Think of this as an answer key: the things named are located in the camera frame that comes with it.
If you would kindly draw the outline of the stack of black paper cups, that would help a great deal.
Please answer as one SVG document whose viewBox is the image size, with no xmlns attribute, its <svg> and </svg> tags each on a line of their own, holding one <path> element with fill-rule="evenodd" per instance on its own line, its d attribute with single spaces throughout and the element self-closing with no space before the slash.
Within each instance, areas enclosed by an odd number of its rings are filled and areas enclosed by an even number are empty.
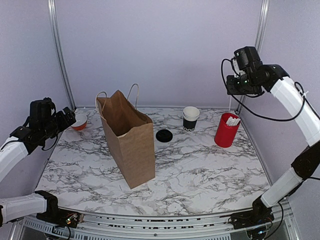
<svg viewBox="0 0 320 240">
<path fill-rule="evenodd" d="M 183 129 L 187 132 L 195 130 L 200 110 L 194 106 L 187 106 L 183 109 Z"/>
</svg>

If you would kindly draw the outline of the brown paper bag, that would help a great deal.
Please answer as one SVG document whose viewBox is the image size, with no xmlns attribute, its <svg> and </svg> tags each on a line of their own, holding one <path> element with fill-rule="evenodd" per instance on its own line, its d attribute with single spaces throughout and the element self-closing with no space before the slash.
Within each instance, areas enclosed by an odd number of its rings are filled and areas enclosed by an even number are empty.
<svg viewBox="0 0 320 240">
<path fill-rule="evenodd" d="M 120 90 L 95 97 L 107 147 L 130 189 L 156 176 L 153 121 Z"/>
</svg>

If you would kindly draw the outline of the stack of black cup lids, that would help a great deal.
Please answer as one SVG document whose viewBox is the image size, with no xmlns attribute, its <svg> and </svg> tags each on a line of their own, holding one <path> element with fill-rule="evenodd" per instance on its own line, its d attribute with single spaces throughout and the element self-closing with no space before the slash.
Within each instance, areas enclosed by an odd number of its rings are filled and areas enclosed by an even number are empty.
<svg viewBox="0 0 320 240">
<path fill-rule="evenodd" d="M 173 134 L 168 129 L 161 129 L 156 133 L 155 137 L 161 143 L 168 143 L 173 139 Z"/>
</svg>

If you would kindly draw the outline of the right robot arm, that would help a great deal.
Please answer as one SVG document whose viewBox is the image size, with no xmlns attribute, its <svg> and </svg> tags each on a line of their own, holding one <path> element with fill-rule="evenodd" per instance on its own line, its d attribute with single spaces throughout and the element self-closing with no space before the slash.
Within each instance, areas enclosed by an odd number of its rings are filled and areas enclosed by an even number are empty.
<svg viewBox="0 0 320 240">
<path fill-rule="evenodd" d="M 295 121 L 307 142 L 307 148 L 295 158 L 289 170 L 252 203 L 247 219 L 258 224 L 267 216 L 267 211 L 309 179 L 320 165 L 320 116 L 308 102 L 300 83 L 293 81 L 280 65 L 263 64 L 255 47 L 237 49 L 233 59 L 240 75 L 227 76 L 227 94 L 234 97 L 271 93 L 290 114 L 288 121 Z"/>
</svg>

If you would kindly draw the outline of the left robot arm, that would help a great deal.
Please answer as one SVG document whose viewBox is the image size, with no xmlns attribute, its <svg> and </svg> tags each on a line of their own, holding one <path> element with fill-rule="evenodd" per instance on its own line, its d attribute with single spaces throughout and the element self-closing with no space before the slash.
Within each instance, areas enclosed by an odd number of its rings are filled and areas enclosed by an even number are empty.
<svg viewBox="0 0 320 240">
<path fill-rule="evenodd" d="M 57 139 L 60 133 L 75 122 L 74 111 L 68 107 L 57 111 L 49 97 L 32 101 L 24 124 L 17 127 L 0 147 L 0 178 L 3 180 L 37 147 L 47 151 L 46 140 Z M 0 200 L 1 225 L 32 214 L 43 215 L 53 223 L 60 222 L 64 216 L 62 209 L 58 207 L 57 197 L 44 190 Z"/>
</svg>

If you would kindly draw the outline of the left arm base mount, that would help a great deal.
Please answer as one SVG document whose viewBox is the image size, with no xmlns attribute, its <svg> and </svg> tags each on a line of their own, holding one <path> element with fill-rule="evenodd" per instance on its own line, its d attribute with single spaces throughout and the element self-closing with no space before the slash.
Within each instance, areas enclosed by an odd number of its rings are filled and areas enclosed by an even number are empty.
<svg viewBox="0 0 320 240">
<path fill-rule="evenodd" d="M 58 198 L 49 192 L 38 190 L 35 193 L 41 195 L 47 203 L 46 211 L 36 214 L 37 219 L 58 226 L 77 227 L 82 217 L 79 212 L 59 208 Z"/>
</svg>

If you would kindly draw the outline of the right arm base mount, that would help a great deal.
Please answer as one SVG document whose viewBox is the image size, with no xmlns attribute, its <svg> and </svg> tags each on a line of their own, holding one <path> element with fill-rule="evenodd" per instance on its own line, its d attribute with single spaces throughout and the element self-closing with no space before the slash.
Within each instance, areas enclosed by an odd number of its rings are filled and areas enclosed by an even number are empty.
<svg viewBox="0 0 320 240">
<path fill-rule="evenodd" d="M 272 208 L 266 207 L 261 197 L 258 197 L 253 201 L 251 210 L 231 214 L 228 223 L 237 230 L 272 222 L 274 219 Z"/>
</svg>

